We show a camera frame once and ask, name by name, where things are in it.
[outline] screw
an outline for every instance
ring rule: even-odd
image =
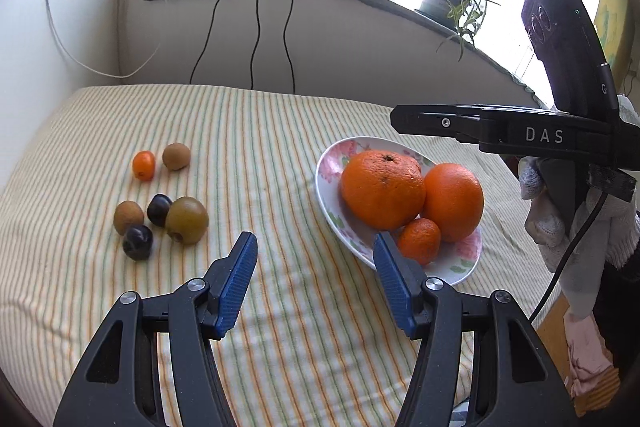
[[[442,290],[442,287],[444,286],[444,282],[437,277],[429,277],[425,284],[428,289],[433,290],[434,292]]]
[[[495,300],[497,300],[498,302],[502,302],[502,304],[507,304],[507,302],[511,301],[511,295],[509,292],[506,292],[504,290],[498,290],[495,293]]]
[[[131,304],[135,300],[136,300],[136,294],[134,292],[124,292],[120,296],[120,302],[122,304]]]
[[[187,283],[187,288],[190,289],[192,292],[196,292],[196,291],[202,290],[205,284],[206,283],[202,279],[191,279]]]

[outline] orange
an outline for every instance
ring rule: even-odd
[[[340,193],[358,219],[378,230],[406,225],[424,203],[418,162],[388,151],[353,156],[340,178]]]
[[[151,151],[140,151],[134,156],[131,168],[140,181],[151,181],[156,173],[156,157]]]
[[[484,195],[474,174],[457,163],[441,163],[424,177],[421,215],[440,228],[449,243],[470,235],[482,217]]]
[[[404,227],[396,246],[405,257],[429,264],[440,248],[440,229],[431,219],[414,219]]]

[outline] pink cloth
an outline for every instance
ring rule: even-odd
[[[569,346],[569,368],[572,398],[594,389],[602,374],[612,365],[602,352],[600,332],[593,315],[578,320],[570,312],[564,314],[564,332]]]

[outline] floral plate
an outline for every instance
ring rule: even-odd
[[[370,268],[373,263],[373,240],[378,230],[365,225],[353,215],[342,200],[340,176],[351,156],[366,150],[392,151],[415,158],[422,175],[427,174],[434,163],[409,147],[383,138],[357,136],[334,143],[320,159],[316,167],[316,193],[322,213],[340,240]],[[438,257],[424,266],[427,275],[439,277],[450,285],[465,280],[478,265],[482,251],[480,226],[457,243],[442,243]]]

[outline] striped tablecloth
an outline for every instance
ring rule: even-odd
[[[213,86],[77,92],[35,137],[0,196],[0,367],[25,405],[51,425],[79,357],[121,293],[171,292],[251,230],[254,277],[236,327],[213,343],[238,425],[393,425],[418,344],[394,326],[375,273],[322,217],[314,169],[326,147],[380,136],[478,176],[484,250],[461,291],[507,288],[530,312],[549,274],[500,158],[452,139],[399,136],[389,111]],[[151,182],[132,178],[137,151],[159,156],[175,141],[191,147],[188,169],[169,174],[158,166]],[[157,232],[151,258],[134,263],[111,226],[113,209],[122,200],[146,208],[157,192],[203,201],[209,232],[187,248]],[[165,335],[160,347],[166,420],[178,426]],[[459,399],[468,394],[471,365],[469,336]]]

